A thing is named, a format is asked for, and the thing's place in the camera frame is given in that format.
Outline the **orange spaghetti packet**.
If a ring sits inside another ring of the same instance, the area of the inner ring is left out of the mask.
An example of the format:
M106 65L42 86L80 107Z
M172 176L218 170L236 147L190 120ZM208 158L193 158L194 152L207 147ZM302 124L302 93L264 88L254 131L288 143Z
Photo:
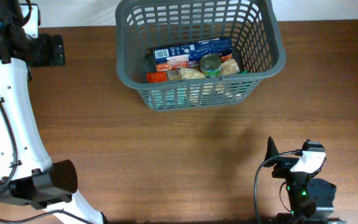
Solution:
M175 82L175 81L181 81L182 75L180 73L180 70L167 70L167 71L161 71L161 72L149 72L146 73L146 79L147 83L165 83L168 82L169 84ZM174 95L174 89L167 89L163 90L163 93L161 93L160 90L138 90L142 93L146 94L149 91L153 95L159 95L159 94L166 94L166 95Z

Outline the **beige food pouch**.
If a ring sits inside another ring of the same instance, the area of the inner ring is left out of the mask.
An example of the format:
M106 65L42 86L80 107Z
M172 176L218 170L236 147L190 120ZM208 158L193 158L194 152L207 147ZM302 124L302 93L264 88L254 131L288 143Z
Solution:
M240 68L237 64L237 62L234 59L229 59L225 62L223 62L220 66L220 73L216 77L206 77L200 68L181 68L180 73L182 75L182 80L194 80L194 79L203 79L203 78L221 78L221 77L227 77L228 75L240 73ZM208 96L212 93L213 84L207 83L206 86L203 89L202 96ZM198 93L200 92L200 86L199 85L192 85L187 90L190 91L189 97L191 103L195 104L198 101ZM218 95L222 95L224 93L224 85L217 84L215 88L215 92ZM230 92L229 90L225 93L225 97L233 97L233 92Z

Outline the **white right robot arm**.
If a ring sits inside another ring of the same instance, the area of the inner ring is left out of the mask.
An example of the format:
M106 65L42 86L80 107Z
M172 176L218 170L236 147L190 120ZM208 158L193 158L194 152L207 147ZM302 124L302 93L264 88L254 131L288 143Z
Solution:
M268 138L264 167L272 167L272 177L283 179L290 208L278 213L275 222L283 224L343 223L331 218L334 211L336 185L316 176L326 161L326 152L319 142L306 140L295 157L279 153L273 139Z

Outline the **blue tissue pack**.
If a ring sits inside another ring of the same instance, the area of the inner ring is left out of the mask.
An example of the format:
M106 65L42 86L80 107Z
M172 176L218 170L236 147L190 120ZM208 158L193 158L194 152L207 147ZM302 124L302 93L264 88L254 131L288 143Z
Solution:
M199 67L205 55L217 54L224 62L232 58L232 42L228 37L202 40L190 44L153 49L156 71Z

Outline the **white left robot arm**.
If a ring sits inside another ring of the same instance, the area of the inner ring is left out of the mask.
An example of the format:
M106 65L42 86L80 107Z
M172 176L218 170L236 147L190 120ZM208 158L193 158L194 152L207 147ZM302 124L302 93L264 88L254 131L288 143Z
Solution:
M72 161L53 162L39 135L32 68L64 66L60 35L41 34L38 5L0 0L0 203L31 206L63 223L106 223L78 190Z

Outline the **silver tin can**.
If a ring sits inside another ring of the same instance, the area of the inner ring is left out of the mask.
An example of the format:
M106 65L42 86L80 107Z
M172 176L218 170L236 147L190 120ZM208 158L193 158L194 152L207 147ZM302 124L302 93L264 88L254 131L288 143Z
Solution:
M221 58L218 54L208 54L200 59L200 69L206 77L218 76L221 64Z

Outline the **mint green wipes packet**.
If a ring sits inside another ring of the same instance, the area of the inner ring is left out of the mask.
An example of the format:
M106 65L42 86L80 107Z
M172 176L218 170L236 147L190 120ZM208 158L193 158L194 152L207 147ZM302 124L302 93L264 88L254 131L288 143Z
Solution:
M149 104L151 105L151 97L154 97L155 107L159 110L164 108L172 109L176 106L183 107L186 105L186 91L187 88L177 88L169 90L152 90L152 95L149 97Z

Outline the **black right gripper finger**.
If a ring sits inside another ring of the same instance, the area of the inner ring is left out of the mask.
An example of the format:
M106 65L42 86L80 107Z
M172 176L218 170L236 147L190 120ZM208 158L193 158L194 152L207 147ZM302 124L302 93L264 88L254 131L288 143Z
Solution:
M267 152L265 154L265 158L270 159L277 155L279 155L278 149L274 143L273 138L271 136L269 136L268 140L267 140Z
M320 142L313 142L307 139L301 148L302 151L309 151L309 152L325 152L325 148Z

